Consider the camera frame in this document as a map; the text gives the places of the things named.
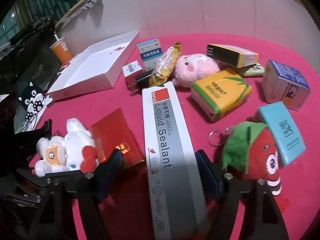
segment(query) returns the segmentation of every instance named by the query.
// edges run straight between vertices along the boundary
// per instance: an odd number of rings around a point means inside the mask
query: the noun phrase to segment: yellow snack package
[[[149,87],[159,86],[167,82],[171,72],[181,55],[181,43],[177,42],[159,59],[149,79]]]
[[[227,68],[191,84],[191,96],[212,122],[238,108],[251,92],[251,86]]]

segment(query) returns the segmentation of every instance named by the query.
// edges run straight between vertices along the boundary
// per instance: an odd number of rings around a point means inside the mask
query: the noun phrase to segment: light green package
[[[262,77],[264,67],[259,63],[242,68],[232,68],[238,75],[242,77]]]

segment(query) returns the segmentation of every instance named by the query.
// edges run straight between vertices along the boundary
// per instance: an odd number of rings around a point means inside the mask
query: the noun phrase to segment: red and green plush toy
[[[266,124],[242,122],[235,126],[223,148],[221,163],[238,179],[264,179],[281,212],[289,205],[280,194],[278,149]]]

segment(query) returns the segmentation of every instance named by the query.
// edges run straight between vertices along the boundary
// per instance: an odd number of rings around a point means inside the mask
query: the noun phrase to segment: gray cloth
[[[66,17],[65,19],[63,19],[62,22],[60,22],[58,29],[61,30],[62,28],[64,28],[67,25],[67,23],[71,20],[71,18],[79,15],[82,10],[87,10],[92,8],[92,6],[94,5],[100,5],[100,4],[102,4],[102,0],[87,0],[87,2],[81,8],[76,10],[69,17]]]

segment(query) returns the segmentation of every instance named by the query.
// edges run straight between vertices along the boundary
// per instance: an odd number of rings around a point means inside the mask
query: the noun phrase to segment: black cat cartoon
[[[26,121],[38,113],[43,107],[43,91],[37,85],[30,81],[29,85],[24,88],[18,100],[21,101],[22,107],[27,111]]]

